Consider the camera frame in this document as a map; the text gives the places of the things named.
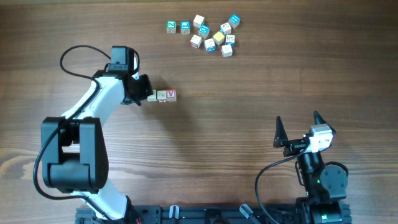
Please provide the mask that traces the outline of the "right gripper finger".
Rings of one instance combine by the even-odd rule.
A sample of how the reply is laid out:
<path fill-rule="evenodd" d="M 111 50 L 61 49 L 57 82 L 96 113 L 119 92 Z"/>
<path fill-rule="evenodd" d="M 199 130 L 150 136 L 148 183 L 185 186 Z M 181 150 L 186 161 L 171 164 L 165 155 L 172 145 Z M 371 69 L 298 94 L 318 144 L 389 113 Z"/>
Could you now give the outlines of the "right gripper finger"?
<path fill-rule="evenodd" d="M 282 118 L 276 117 L 275 137 L 274 137 L 274 148 L 285 147 L 289 145 L 289 139 L 284 129 Z"/>
<path fill-rule="evenodd" d="M 328 127 L 331 129 L 332 134 L 336 134 L 336 130 L 322 118 L 318 111 L 313 112 L 313 119 L 316 125 L 327 124 Z"/>

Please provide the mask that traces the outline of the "plain beige wooden block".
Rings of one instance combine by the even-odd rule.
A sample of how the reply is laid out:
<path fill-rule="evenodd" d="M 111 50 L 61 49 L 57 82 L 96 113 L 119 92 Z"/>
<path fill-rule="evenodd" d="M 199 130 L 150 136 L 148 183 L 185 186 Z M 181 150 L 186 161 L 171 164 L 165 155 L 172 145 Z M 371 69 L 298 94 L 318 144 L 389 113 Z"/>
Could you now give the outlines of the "plain beige wooden block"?
<path fill-rule="evenodd" d="M 147 97 L 147 101 L 157 101 L 157 90 L 152 90 L 152 94 Z"/>

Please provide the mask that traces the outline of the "red bottom wooden block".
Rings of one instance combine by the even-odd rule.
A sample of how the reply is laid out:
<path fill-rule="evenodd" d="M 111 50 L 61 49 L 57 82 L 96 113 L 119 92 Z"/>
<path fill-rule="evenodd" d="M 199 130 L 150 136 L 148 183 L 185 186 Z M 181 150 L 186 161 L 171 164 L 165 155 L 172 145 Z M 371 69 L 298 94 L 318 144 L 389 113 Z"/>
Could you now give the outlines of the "red bottom wooden block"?
<path fill-rule="evenodd" d="M 166 90 L 158 90 L 157 91 L 157 101 L 159 103 L 167 102 L 167 91 Z"/>

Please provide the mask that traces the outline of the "red V letter block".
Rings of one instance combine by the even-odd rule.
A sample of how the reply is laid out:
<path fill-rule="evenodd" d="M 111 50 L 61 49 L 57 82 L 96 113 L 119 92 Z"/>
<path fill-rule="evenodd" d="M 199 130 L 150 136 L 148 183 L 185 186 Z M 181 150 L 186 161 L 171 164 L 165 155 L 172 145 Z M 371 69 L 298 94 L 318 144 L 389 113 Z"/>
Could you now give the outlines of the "red V letter block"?
<path fill-rule="evenodd" d="M 176 90 L 166 90 L 166 99 L 168 102 L 177 100 Z"/>

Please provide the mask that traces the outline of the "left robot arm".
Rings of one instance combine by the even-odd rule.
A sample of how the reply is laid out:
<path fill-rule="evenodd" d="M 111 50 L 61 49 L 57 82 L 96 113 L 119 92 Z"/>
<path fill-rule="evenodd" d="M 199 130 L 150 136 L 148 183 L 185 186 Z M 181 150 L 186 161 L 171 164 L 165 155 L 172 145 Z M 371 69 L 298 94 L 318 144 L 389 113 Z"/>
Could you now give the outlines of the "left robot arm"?
<path fill-rule="evenodd" d="M 108 59 L 104 69 L 89 78 L 90 89 L 74 107 L 43 120 L 34 186 L 51 200 L 85 202 L 87 208 L 76 211 L 76 223 L 141 223 L 130 198 L 108 178 L 103 126 L 118 105 L 139 105 L 152 87 L 149 77 L 139 74 L 134 49 L 114 46 Z"/>

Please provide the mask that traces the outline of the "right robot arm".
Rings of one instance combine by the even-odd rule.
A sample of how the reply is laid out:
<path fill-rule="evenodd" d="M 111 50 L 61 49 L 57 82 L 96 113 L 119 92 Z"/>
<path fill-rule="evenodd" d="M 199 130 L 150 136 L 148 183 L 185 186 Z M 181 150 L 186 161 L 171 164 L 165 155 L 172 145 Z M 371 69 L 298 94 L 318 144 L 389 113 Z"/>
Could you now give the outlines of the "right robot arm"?
<path fill-rule="evenodd" d="M 315 124 L 300 139 L 288 139 L 282 118 L 276 118 L 274 147 L 283 147 L 284 156 L 296 158 L 295 169 L 307 196 L 296 200 L 300 223 L 351 223 L 346 198 L 349 171 L 340 162 L 324 162 L 321 152 L 331 148 L 336 131 L 313 112 Z"/>

